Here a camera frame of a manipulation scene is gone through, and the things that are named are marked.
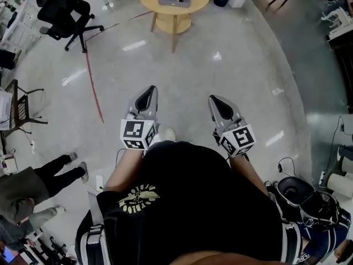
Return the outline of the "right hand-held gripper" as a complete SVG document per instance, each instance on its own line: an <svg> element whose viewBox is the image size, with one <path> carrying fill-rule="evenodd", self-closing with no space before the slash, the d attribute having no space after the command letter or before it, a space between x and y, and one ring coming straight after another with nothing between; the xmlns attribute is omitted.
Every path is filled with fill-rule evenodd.
<svg viewBox="0 0 353 265"><path fill-rule="evenodd" d="M233 102L225 97L210 95L208 107L212 121L217 126L212 135L229 157L246 154L256 144L252 126L241 117L238 107ZM225 126L230 120L235 121Z"/></svg>

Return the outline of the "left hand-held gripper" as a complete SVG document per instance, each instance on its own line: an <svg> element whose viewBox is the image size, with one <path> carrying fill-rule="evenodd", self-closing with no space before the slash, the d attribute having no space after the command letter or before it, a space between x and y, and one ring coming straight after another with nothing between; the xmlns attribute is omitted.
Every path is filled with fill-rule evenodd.
<svg viewBox="0 0 353 265"><path fill-rule="evenodd" d="M121 120L120 140L126 149L148 150L158 134L158 89L143 88L129 101L129 111Z"/></svg>

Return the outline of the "person's right forearm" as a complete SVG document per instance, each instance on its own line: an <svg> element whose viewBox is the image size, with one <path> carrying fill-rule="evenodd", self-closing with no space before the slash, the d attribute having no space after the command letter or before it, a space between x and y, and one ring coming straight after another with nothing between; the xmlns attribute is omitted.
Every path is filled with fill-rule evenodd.
<svg viewBox="0 0 353 265"><path fill-rule="evenodd" d="M237 171L243 175L247 180L249 180L253 185L255 185L261 192L263 192L267 197L269 193L262 182L252 164L243 156L239 155L236 157L229 157L229 164L231 169Z"/></svg>

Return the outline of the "person's left forearm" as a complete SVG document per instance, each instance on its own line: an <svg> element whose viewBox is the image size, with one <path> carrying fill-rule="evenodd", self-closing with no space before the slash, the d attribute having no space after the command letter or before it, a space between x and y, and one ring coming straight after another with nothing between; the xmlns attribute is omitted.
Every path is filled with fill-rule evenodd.
<svg viewBox="0 0 353 265"><path fill-rule="evenodd" d="M142 162L143 150L127 149L119 160L104 190L124 192L135 180Z"/></svg>

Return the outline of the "red floor tape line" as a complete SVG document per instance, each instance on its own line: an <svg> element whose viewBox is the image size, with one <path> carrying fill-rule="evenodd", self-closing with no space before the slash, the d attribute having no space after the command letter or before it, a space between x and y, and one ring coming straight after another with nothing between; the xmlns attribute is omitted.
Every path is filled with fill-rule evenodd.
<svg viewBox="0 0 353 265"><path fill-rule="evenodd" d="M106 30L110 30L116 26L120 25L120 23L115 23L109 27L106 28ZM97 34L94 34L92 36L90 36L87 40L84 41L84 45L86 45L87 47L87 42L94 39L95 37L97 37L98 35L100 35L102 33L102 31L100 31L99 33ZM100 107L100 103L99 103L99 99L97 97L97 92L96 92L96 89L95 89L95 84L94 84L94 80L93 80L93 75L92 75L92 66L90 64L90 60L89 60L89 51L88 51L88 47L87 47L87 52L84 53L85 55L85 60L86 60L86 65L87 65L87 72L88 72L88 76L89 76L89 81L90 81L90 86L91 86L91 89L92 89L92 94L93 94L93 98L94 98L94 103L95 103L95 106L96 106L96 109L97 109L97 112L98 112L98 115L99 115L99 119L100 121L104 124L104 117L103 117L103 114L102 114L102 111L101 111L101 107Z"/></svg>

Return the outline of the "person's torso black t-shirt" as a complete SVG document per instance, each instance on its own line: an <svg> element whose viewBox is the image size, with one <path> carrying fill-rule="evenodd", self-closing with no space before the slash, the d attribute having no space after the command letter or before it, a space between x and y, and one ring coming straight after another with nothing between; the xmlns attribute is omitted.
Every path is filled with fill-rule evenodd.
<svg viewBox="0 0 353 265"><path fill-rule="evenodd" d="M207 147L163 141L124 192L97 196L113 265L277 263L276 205Z"/></svg>

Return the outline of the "round wooden table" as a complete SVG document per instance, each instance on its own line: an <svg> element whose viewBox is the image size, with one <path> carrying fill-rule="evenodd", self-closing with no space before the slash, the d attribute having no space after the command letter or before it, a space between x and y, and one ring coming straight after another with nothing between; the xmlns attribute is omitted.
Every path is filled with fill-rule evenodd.
<svg viewBox="0 0 353 265"><path fill-rule="evenodd" d="M159 5L158 0L140 0L140 2L153 13L151 31L157 26L172 35L172 52L174 52L177 35L187 31L191 26L191 14L203 9L209 0L191 0L189 8Z"/></svg>

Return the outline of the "dark metal folding chair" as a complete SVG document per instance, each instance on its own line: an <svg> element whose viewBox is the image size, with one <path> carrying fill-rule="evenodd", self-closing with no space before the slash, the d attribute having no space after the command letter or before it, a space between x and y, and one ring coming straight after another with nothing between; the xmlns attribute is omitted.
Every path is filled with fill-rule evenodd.
<svg viewBox="0 0 353 265"><path fill-rule="evenodd" d="M41 116L34 118L30 117L29 114L29 100L28 95L34 92L43 92L43 88L34 89L32 91L25 91L18 85L18 80L13 79L5 89L6 92L13 94L10 116L6 123L9 124L9 130L0 131L0 135L3 139L8 137L13 132L20 130L25 134L31 134L29 131L25 131L22 126L26 123L35 124L48 124L47 121L41 121Z"/></svg>

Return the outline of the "black office chair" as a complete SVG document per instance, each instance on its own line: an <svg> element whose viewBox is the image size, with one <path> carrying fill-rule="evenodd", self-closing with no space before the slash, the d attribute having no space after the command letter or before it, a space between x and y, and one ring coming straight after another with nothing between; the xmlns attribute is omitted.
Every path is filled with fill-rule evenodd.
<svg viewBox="0 0 353 265"><path fill-rule="evenodd" d="M84 0L36 0L36 2L40 8L38 20L51 24L51 27L41 27L40 33L55 40L70 38L65 51L68 51L74 40L79 38L82 53L87 53L83 33L95 29L104 31L103 25L87 26L95 15L90 12L90 4Z"/></svg>

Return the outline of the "dark wooden cabinet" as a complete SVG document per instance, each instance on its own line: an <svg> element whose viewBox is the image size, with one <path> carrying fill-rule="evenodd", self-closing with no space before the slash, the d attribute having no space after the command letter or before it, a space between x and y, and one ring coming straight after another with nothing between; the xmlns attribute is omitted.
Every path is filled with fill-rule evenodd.
<svg viewBox="0 0 353 265"><path fill-rule="evenodd" d="M353 33L346 33L328 41L338 61L343 76L347 109L353 114Z"/></svg>

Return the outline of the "white paper roll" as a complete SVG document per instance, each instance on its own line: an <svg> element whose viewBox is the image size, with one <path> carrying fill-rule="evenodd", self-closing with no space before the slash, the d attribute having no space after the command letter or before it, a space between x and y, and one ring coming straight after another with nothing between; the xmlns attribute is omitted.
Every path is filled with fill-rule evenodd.
<svg viewBox="0 0 353 265"><path fill-rule="evenodd" d="M353 179L339 174L331 174L327 181L327 188L348 198L353 198Z"/></svg>

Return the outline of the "white carved furniture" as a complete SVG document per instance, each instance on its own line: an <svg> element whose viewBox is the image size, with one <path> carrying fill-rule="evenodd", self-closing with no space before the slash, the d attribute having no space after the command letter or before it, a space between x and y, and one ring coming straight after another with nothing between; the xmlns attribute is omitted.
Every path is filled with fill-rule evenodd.
<svg viewBox="0 0 353 265"><path fill-rule="evenodd" d="M327 40L331 41L353 30L353 18L341 7L321 17L321 21L331 22Z"/></svg>

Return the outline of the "white desk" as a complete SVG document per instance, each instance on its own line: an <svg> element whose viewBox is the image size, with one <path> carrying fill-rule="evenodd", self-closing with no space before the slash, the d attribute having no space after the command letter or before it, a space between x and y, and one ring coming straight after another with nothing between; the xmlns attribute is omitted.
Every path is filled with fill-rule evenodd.
<svg viewBox="0 0 353 265"><path fill-rule="evenodd" d="M0 47L11 47L15 50L27 52L35 42L41 38L39 29L33 26L37 21L39 10L36 6L32 5L31 0L22 1L13 12L13 19L10 26L8 23L3 23L6 26L5 31L0 37Z"/></svg>

